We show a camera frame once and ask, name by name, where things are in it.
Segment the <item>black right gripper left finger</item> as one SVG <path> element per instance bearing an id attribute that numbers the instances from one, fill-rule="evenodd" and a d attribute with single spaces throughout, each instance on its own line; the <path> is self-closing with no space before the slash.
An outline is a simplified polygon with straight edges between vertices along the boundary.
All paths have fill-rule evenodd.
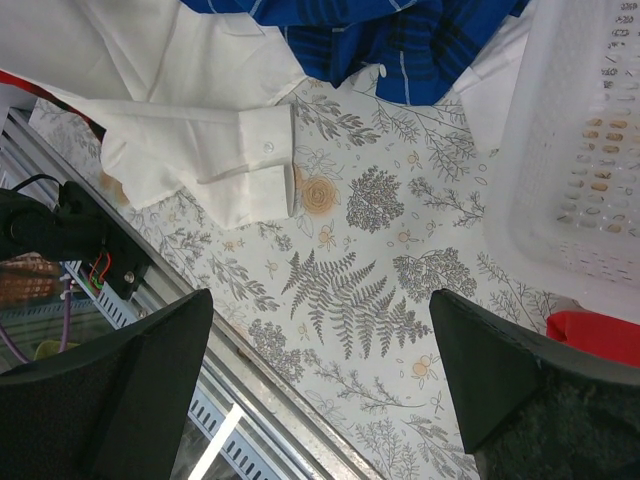
<path id="1" fill-rule="evenodd" d="M 2 373 L 2 478 L 169 478 L 212 320 L 212 296 L 197 290 Z"/>

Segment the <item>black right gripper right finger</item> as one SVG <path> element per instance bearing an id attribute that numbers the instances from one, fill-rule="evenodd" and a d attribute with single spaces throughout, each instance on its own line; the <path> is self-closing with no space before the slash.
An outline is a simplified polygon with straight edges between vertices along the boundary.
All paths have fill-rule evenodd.
<path id="1" fill-rule="evenodd" d="M 481 478 L 638 478 L 638 369 L 447 289 L 429 310 L 463 448 Z"/>

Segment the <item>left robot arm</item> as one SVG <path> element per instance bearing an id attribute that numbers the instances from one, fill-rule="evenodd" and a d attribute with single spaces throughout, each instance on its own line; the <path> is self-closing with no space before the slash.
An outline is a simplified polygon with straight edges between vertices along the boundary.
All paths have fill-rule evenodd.
<path id="1" fill-rule="evenodd" d="M 91 266 L 90 283 L 130 299 L 151 266 L 149 255 L 76 182 L 58 185 L 54 208 L 21 192 L 50 178 L 38 174 L 1 190 L 1 259 L 37 253 L 53 262 L 81 261 Z"/>

